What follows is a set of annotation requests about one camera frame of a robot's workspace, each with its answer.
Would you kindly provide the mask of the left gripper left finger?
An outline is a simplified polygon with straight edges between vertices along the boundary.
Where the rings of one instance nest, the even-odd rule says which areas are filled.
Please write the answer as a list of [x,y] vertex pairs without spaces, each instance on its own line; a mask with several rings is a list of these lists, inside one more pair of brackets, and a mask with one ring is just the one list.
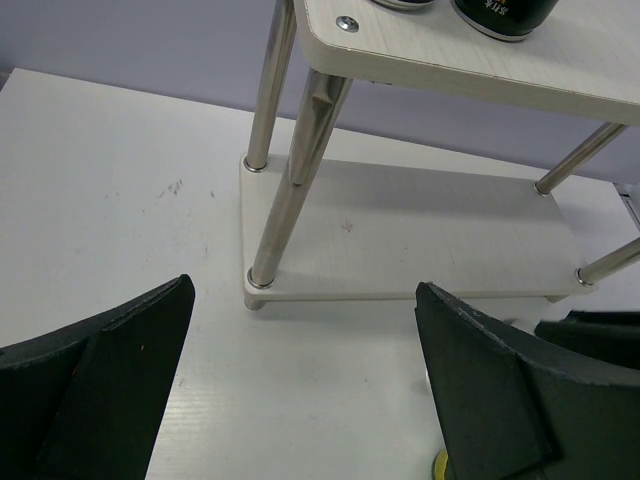
[[2,478],[145,478],[194,303],[183,274],[3,347]]

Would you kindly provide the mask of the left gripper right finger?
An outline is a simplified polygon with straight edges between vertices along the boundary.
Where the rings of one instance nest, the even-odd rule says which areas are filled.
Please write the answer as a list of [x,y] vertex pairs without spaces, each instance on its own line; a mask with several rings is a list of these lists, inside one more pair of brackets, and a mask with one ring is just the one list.
[[415,316],[455,479],[638,477],[637,313],[525,332],[422,283]]

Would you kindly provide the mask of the green bottle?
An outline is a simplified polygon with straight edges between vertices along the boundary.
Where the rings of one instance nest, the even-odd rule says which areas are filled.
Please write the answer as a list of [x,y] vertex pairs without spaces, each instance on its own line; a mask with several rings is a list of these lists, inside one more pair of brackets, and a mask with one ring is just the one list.
[[455,480],[450,467],[449,455],[446,449],[441,449],[435,456],[431,466],[432,480]]

